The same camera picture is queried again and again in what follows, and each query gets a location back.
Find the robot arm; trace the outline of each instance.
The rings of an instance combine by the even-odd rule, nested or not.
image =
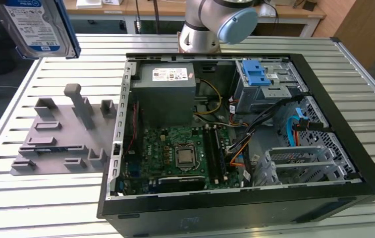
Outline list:
[[[189,0],[186,22],[179,37],[183,52],[213,53],[219,40],[238,44],[254,31],[258,13],[254,0]]]

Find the black cable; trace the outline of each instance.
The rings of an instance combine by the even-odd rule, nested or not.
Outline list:
[[[273,116],[275,115],[278,109],[287,103],[291,102],[298,102],[305,98],[305,95],[297,95],[291,98],[286,98],[279,100],[275,104],[271,105],[271,107],[269,107],[254,119],[254,121],[251,122],[251,124],[249,125],[249,127],[246,128],[245,131],[245,136],[243,138],[234,143],[234,145],[230,147],[230,149],[234,149],[235,147],[238,147],[246,140],[247,138],[253,135],[253,133],[255,132],[255,128],[265,123],[270,118],[273,118]]]
[[[267,4],[270,7],[273,7],[273,9],[275,11],[274,27],[273,27],[273,31],[271,31],[271,36],[274,36],[275,29],[277,29],[277,27],[278,27],[278,25],[281,23],[279,12],[278,12],[278,9],[271,4],[269,4],[266,1],[265,1],[265,4]]]
[[[214,124],[214,123],[217,123],[217,122],[219,122],[219,121],[210,121],[209,119],[206,119],[203,116],[201,116],[201,115],[195,115],[197,117],[199,117],[202,120],[205,120],[207,123],[210,123],[210,124]]]
[[[242,153],[243,153],[245,170],[249,172],[250,175],[253,175],[253,164],[251,164],[251,159],[250,159],[250,156],[249,156],[249,145],[245,147]],[[253,186],[251,178],[250,178],[250,180],[247,180],[245,178],[243,182],[245,182],[245,187]]]
[[[297,8],[303,2],[305,2],[305,0],[302,0],[301,3],[295,3],[295,4],[294,4],[294,8]]]
[[[138,12],[138,22],[141,23],[141,13],[139,13],[139,3],[138,3],[138,0],[137,0],[137,12]],[[139,25],[138,25],[138,23],[137,23],[137,29],[138,29],[138,31],[139,31],[139,34],[142,34],[142,33],[141,33],[141,29],[139,29],[138,26],[139,26]]]
[[[159,34],[159,12],[158,12],[157,0],[154,0],[154,10],[155,10],[155,22],[157,22],[157,34]]]

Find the yellow wire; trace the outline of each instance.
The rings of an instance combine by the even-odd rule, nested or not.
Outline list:
[[[211,114],[211,113],[217,112],[217,111],[221,109],[222,104],[223,104],[221,92],[217,90],[217,88],[214,87],[214,85],[213,85],[209,81],[206,81],[205,79],[201,79],[201,81],[203,81],[206,84],[209,84],[209,86],[214,89],[214,91],[215,91],[217,94],[219,95],[219,106],[218,106],[214,110],[211,110],[211,111],[207,111],[207,112],[197,112],[197,113],[194,113],[195,115],[206,115],[206,114]]]

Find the metal work table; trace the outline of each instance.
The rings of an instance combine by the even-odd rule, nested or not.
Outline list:
[[[101,173],[14,177],[10,166],[37,115],[33,107],[38,98],[49,96],[58,104],[69,104],[65,86],[79,83],[82,94],[93,104],[102,99],[118,102],[125,54],[175,52],[177,37],[79,34],[78,39],[83,48],[79,59],[35,61],[0,119],[0,237],[121,237],[107,222],[97,219]],[[319,38],[250,37],[242,44],[222,44],[222,49],[225,52],[303,54],[375,161],[375,81],[342,44]],[[318,223],[202,235],[375,237],[375,202],[358,205]]]

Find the wire bundle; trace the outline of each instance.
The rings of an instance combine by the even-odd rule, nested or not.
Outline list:
[[[266,122],[273,116],[274,114],[277,113],[278,109],[287,103],[291,103],[291,102],[297,102],[297,101],[301,101],[302,99],[305,98],[305,95],[298,95],[298,96],[294,96],[291,98],[287,98],[287,99],[282,99],[279,100],[271,107],[269,107],[258,116],[257,118],[254,119],[254,121],[251,122],[251,124],[249,125],[249,127],[246,128],[246,132],[245,132],[245,136],[243,138],[235,142],[230,147],[229,147],[229,151],[234,150],[239,145],[242,145],[241,149],[238,150],[237,154],[234,155],[233,159],[231,159],[231,162],[230,162],[230,165],[234,165],[234,166],[242,166],[243,164],[242,163],[235,163],[235,159],[237,157],[239,156],[239,154],[242,153],[242,151],[245,150],[249,142],[251,141],[251,137],[253,137],[253,134],[257,130],[257,127],[263,123]]]

